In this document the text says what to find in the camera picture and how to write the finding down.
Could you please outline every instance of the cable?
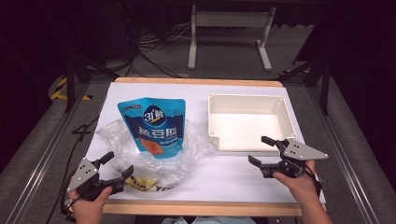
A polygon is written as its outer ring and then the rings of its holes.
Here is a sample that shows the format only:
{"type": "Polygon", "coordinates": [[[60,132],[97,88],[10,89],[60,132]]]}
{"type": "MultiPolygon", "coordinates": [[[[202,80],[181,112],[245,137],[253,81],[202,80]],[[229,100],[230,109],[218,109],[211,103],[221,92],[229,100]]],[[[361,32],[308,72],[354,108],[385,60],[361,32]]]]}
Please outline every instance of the cable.
{"type": "MultiPolygon", "coordinates": [[[[190,28],[191,28],[191,26],[185,28],[180,34],[178,34],[178,35],[170,35],[167,38],[169,39],[169,41],[174,41],[175,39],[178,39],[178,38],[190,39],[190,38],[187,38],[185,36],[181,36],[181,35],[183,35],[184,32],[186,32],[190,28]]],[[[155,39],[150,39],[150,40],[146,40],[146,41],[140,41],[139,44],[149,44],[149,43],[153,43],[153,42],[157,42],[157,41],[161,41],[161,40],[159,38],[155,38],[155,39]]]]}
{"type": "Polygon", "coordinates": [[[71,178],[73,177],[73,175],[76,173],[76,170],[77,170],[77,168],[75,168],[72,172],[70,172],[70,174],[69,174],[69,176],[66,178],[66,180],[64,181],[64,183],[63,183],[63,185],[62,185],[62,187],[61,187],[61,196],[59,197],[58,196],[58,201],[59,201],[59,198],[61,198],[61,204],[60,204],[60,206],[61,206],[61,213],[62,214],[64,214],[66,217],[65,217],[65,219],[66,220],[68,220],[68,221],[71,221],[71,222],[76,222],[76,219],[74,218],[74,217],[72,217],[72,216],[70,216],[71,214],[70,214],[70,210],[69,210],[69,208],[70,208],[70,206],[72,205],[72,204],[74,204],[77,200],[79,200],[80,198],[78,197],[76,200],[74,200],[69,206],[67,206],[67,207],[64,207],[64,202],[65,202],[65,196],[66,196],[66,190],[67,190],[67,186],[68,186],[68,183],[70,182],[70,180],[71,180],[71,178]]]}
{"type": "Polygon", "coordinates": [[[81,200],[81,196],[78,196],[78,198],[73,199],[72,202],[69,205],[67,205],[67,210],[69,210],[70,207],[73,206],[73,204],[75,204],[78,200],[81,200]]]}
{"type": "Polygon", "coordinates": [[[132,64],[132,71],[133,71],[133,73],[136,72],[136,73],[137,73],[139,76],[141,76],[141,77],[146,77],[146,76],[140,74],[140,73],[136,70],[136,68],[134,67],[133,64],[132,64]]]}
{"type": "Polygon", "coordinates": [[[160,65],[158,63],[154,63],[150,58],[148,58],[143,52],[140,53],[140,55],[142,56],[142,58],[146,61],[148,61],[149,63],[153,64],[155,67],[157,67],[160,71],[162,71],[164,74],[168,75],[169,77],[180,77],[183,78],[181,76],[179,76],[177,73],[173,72],[172,70],[164,67],[163,65],[160,65]],[[161,69],[161,67],[165,68],[166,70],[168,70],[169,72],[173,73],[173,74],[169,74],[165,71],[163,71],[163,69],[161,69]]]}
{"type": "Polygon", "coordinates": [[[72,151],[70,152],[69,158],[68,158],[67,163],[66,163],[66,167],[65,167],[65,169],[64,169],[64,177],[63,177],[63,179],[62,179],[62,186],[61,186],[61,188],[59,189],[58,196],[57,196],[57,198],[56,198],[56,201],[55,201],[54,205],[52,206],[52,209],[51,209],[51,211],[50,211],[50,213],[49,213],[49,216],[48,216],[48,218],[47,218],[46,223],[50,223],[50,219],[51,219],[51,217],[52,217],[52,215],[53,215],[53,212],[55,211],[56,205],[58,204],[58,202],[59,202],[60,199],[61,199],[61,206],[63,206],[63,203],[64,203],[64,195],[65,195],[65,189],[66,189],[66,186],[67,186],[67,184],[68,184],[68,182],[67,182],[66,180],[67,180],[67,179],[70,179],[71,176],[72,176],[72,175],[75,173],[75,171],[77,170],[77,168],[74,169],[74,171],[73,171],[73,172],[69,175],[69,177],[67,178],[67,172],[68,172],[68,170],[69,170],[70,161],[72,160],[73,153],[74,153],[75,150],[76,150],[76,147],[77,147],[78,142],[80,142],[80,141],[83,139],[84,134],[87,132],[87,130],[88,130],[98,119],[99,119],[99,116],[97,116],[93,121],[91,121],[87,126],[84,127],[84,130],[82,131],[81,135],[78,137],[78,139],[76,140],[76,143],[73,145],[72,151]]]}
{"type": "MultiPolygon", "coordinates": [[[[133,60],[134,60],[134,58],[132,57],[126,63],[122,63],[120,65],[117,65],[117,66],[114,66],[114,67],[110,67],[110,68],[106,67],[106,69],[110,70],[112,72],[119,72],[120,70],[126,68],[133,60]]],[[[100,72],[100,71],[98,71],[96,69],[91,69],[91,68],[87,68],[87,69],[88,69],[88,71],[90,71],[91,74],[102,74],[102,72],[100,72]]]]}
{"type": "Polygon", "coordinates": [[[314,181],[314,185],[315,185],[315,189],[317,190],[317,194],[318,196],[320,196],[320,191],[322,189],[322,186],[320,184],[319,181],[317,181],[317,179],[315,178],[315,173],[311,170],[311,168],[309,168],[309,166],[307,166],[306,164],[304,165],[304,168],[307,168],[308,171],[304,170],[304,174],[308,175],[309,177],[311,177],[311,179],[314,181]]]}
{"type": "Polygon", "coordinates": [[[131,70],[131,68],[132,68],[132,63],[129,65],[128,70],[126,70],[125,77],[128,77],[128,73],[129,73],[129,70],[131,70]]]}

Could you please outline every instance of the white tray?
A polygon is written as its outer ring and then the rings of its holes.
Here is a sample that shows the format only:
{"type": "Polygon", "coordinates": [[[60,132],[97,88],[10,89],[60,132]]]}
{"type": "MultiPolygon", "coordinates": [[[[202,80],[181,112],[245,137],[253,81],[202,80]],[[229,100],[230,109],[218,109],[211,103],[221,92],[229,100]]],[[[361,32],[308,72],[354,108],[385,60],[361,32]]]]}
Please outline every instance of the white tray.
{"type": "Polygon", "coordinates": [[[278,151],[262,142],[295,139],[283,96],[209,94],[208,131],[220,151],[278,151]]]}

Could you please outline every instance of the blue snack bag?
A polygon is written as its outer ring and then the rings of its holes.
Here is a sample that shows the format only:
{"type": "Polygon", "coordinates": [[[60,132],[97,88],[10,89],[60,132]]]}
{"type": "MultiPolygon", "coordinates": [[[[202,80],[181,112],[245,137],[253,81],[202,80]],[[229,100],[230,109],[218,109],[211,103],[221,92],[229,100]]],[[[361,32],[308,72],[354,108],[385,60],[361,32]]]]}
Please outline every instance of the blue snack bag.
{"type": "Polygon", "coordinates": [[[176,156],[182,149],[184,100],[145,97],[121,102],[118,108],[140,151],[165,159],[176,156]]]}

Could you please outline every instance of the white paper sheet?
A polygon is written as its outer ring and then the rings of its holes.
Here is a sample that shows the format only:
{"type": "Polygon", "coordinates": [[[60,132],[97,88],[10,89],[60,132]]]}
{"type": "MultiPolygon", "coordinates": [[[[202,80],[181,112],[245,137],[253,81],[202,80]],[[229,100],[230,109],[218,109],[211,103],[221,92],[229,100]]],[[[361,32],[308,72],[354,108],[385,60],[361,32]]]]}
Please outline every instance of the white paper sheet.
{"type": "MultiPolygon", "coordinates": [[[[111,83],[103,105],[96,130],[121,119],[117,104],[141,97],[182,98],[186,100],[186,119],[193,127],[207,136],[207,96],[209,93],[276,95],[285,98],[297,140],[304,142],[295,118],[290,98],[285,88],[219,86],[191,84],[111,83]]],[[[87,152],[87,159],[94,161],[107,153],[105,142],[95,134],[87,152]]],[[[262,163],[277,163],[278,153],[273,157],[258,157],[262,163]]],[[[101,179],[119,177],[111,162],[100,168],[101,179]]],[[[260,170],[248,162],[248,153],[219,154],[212,152],[201,158],[191,177],[174,189],[164,192],[143,192],[125,187],[124,192],[111,199],[152,201],[199,201],[199,202],[253,202],[296,203],[289,189],[275,179],[262,177],[260,170]]],[[[320,201],[325,203],[323,194],[320,201]]]]}

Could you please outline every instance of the gray floor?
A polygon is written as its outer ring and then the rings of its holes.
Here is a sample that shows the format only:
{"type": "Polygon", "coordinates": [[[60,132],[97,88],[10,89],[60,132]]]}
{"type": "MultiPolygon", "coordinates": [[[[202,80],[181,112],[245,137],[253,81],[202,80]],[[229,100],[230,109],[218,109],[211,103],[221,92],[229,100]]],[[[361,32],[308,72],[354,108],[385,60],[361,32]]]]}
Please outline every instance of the gray floor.
{"type": "MultiPolygon", "coordinates": [[[[254,45],[262,31],[255,29],[247,29],[238,35],[221,29],[201,32],[196,69],[193,71],[187,69],[188,39],[181,39],[161,50],[152,50],[146,55],[155,63],[191,78],[270,79],[277,77],[280,71],[293,67],[291,62],[311,29],[285,26],[271,30],[266,48],[273,66],[272,72],[263,70],[259,52],[254,45]]],[[[141,58],[134,60],[134,68],[139,74],[148,77],[165,77],[141,58]]],[[[120,74],[138,77],[132,70],[126,74],[124,69],[120,74]]],[[[318,173],[325,179],[323,191],[326,206],[334,223],[396,223],[394,190],[379,168],[336,84],[331,82],[330,116],[323,117],[317,103],[320,85],[308,89],[294,82],[303,77],[294,77],[293,82],[284,85],[305,142],[330,155],[328,160],[318,162],[317,167],[318,173]]],[[[0,174],[0,223],[45,223],[57,197],[67,159],[78,139],[71,132],[96,117],[106,98],[108,81],[99,79],[95,78],[83,92],[92,95],[92,100],[79,102],[73,116],[64,114],[65,101],[54,100],[8,167],[0,174]],[[66,119],[69,121],[61,132],[59,124],[66,119]],[[62,135],[53,139],[57,132],[62,135]],[[59,140],[59,144],[53,145],[54,140],[59,140]],[[49,160],[48,167],[36,170],[43,160],[49,160]]],[[[49,90],[49,95],[52,93],[53,88],[49,90]]],[[[71,168],[77,167],[85,155],[92,135],[86,135],[78,143],[71,168]]],[[[294,223],[292,217],[270,217],[270,223],[278,221],[294,223]]],[[[59,209],[55,210],[50,223],[66,223],[59,209]]],[[[103,223],[134,223],[134,216],[105,215],[103,223]]]]}

